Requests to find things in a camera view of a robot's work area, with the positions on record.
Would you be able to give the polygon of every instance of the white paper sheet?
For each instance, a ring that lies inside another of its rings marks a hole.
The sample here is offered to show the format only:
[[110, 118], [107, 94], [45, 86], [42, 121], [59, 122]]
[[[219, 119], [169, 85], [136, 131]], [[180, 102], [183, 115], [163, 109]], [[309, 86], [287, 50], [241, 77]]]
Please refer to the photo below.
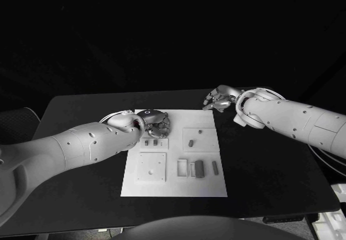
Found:
[[[137, 182], [136, 169], [141, 145], [133, 147], [127, 153], [121, 197], [228, 197], [223, 178], [222, 159], [219, 152], [185, 152], [183, 128], [215, 128], [213, 112], [203, 110], [164, 110], [170, 120], [169, 149], [157, 152], [166, 153], [166, 181]], [[187, 160], [187, 177], [177, 177], [177, 159]], [[190, 176], [190, 163], [203, 160], [205, 178]], [[215, 175], [212, 162], [216, 161], [218, 172]]]

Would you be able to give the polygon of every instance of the robotic hand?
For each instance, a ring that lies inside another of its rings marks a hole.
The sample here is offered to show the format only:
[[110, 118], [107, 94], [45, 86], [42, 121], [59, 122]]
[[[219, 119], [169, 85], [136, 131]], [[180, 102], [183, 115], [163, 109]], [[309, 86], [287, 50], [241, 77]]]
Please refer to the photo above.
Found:
[[272, 90], [248, 91], [219, 85], [208, 94], [203, 110], [223, 109], [235, 104], [234, 121], [262, 129], [265, 126], [288, 138], [346, 159], [346, 116], [304, 103], [285, 100]]
[[0, 145], [0, 226], [50, 177], [130, 150], [144, 134], [166, 138], [169, 133], [167, 113], [127, 110], [53, 136]]

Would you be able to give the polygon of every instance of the floor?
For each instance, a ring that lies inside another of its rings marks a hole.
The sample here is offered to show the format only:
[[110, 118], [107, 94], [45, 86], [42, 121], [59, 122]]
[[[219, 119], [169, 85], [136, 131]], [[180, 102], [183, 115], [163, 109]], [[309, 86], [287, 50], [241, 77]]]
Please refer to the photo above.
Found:
[[[247, 218], [245, 220], [264, 224], [261, 217]], [[296, 222], [271, 223], [268, 226], [290, 232], [306, 240], [314, 240], [306, 219]], [[121, 234], [121, 228], [108, 229], [105, 232], [85, 230], [66, 233], [52, 233], [49, 234], [48, 240], [108, 240], [111, 239], [111, 236], [114, 237], [118, 234]]]

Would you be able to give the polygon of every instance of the black table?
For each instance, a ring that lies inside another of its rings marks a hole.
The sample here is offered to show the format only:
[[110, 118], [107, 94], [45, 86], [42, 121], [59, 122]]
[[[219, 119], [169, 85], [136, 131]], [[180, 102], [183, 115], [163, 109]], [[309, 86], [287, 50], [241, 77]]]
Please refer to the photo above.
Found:
[[[200, 110], [210, 91], [58, 96], [33, 139], [121, 110]], [[189, 215], [252, 218], [337, 211], [339, 199], [307, 145], [268, 128], [239, 126], [235, 115], [234, 105], [225, 113], [213, 110], [228, 197], [121, 197], [128, 154], [123, 151], [52, 177], [0, 227], [0, 236], [128, 227]]]

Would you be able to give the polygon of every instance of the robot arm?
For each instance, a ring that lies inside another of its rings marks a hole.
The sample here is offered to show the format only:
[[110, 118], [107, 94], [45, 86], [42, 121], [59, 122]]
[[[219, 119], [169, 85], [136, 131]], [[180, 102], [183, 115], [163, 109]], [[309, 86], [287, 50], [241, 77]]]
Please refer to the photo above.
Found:
[[249, 125], [257, 129], [267, 126], [288, 138], [346, 159], [346, 116], [343, 114], [285, 100], [278, 93], [265, 88], [239, 91], [229, 86], [221, 86], [209, 93], [206, 98], [212, 98], [213, 103], [206, 105], [209, 99], [205, 99], [203, 110], [216, 108], [223, 111], [223, 108], [235, 103], [234, 121], [241, 126]]
[[0, 145], [0, 226], [49, 178], [131, 149], [144, 132], [150, 137], [166, 138], [170, 132], [167, 113], [121, 111], [53, 136]]

